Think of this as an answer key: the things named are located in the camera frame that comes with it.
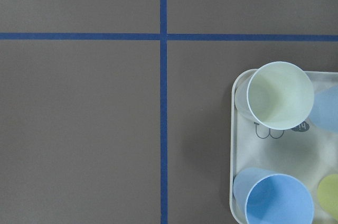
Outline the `light blue plastic cup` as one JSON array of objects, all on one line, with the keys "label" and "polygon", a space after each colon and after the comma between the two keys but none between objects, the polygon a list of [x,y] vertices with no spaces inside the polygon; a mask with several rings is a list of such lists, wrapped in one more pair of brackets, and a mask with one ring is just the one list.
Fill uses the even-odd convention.
[{"label": "light blue plastic cup", "polygon": [[233,196],[246,223],[312,223],[314,203],[297,178],[250,167],[233,180]]}]

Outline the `cream plastic tray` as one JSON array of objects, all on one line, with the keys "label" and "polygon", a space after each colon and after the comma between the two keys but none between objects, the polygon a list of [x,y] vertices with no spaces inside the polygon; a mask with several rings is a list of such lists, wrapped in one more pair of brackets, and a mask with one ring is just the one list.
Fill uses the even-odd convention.
[{"label": "cream plastic tray", "polygon": [[294,129],[269,129],[231,106],[230,181],[243,169],[257,167],[299,179],[314,201],[314,223],[337,223],[317,199],[320,181],[337,173],[337,134],[306,119]]}]

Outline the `cream white plastic cup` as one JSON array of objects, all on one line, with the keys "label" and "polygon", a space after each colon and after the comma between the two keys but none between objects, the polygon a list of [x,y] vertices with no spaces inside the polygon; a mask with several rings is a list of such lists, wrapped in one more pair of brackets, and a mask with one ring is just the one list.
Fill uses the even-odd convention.
[{"label": "cream white plastic cup", "polygon": [[284,61],[271,62],[238,85],[234,104],[249,120],[270,129],[287,130],[310,115],[314,87],[300,67]]}]

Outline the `yellow plastic cup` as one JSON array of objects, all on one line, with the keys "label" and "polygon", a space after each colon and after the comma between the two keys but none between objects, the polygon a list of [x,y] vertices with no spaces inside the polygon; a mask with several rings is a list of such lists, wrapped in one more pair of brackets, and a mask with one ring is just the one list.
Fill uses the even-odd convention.
[{"label": "yellow plastic cup", "polygon": [[322,209],[337,220],[337,174],[330,174],[320,181],[317,198]]}]

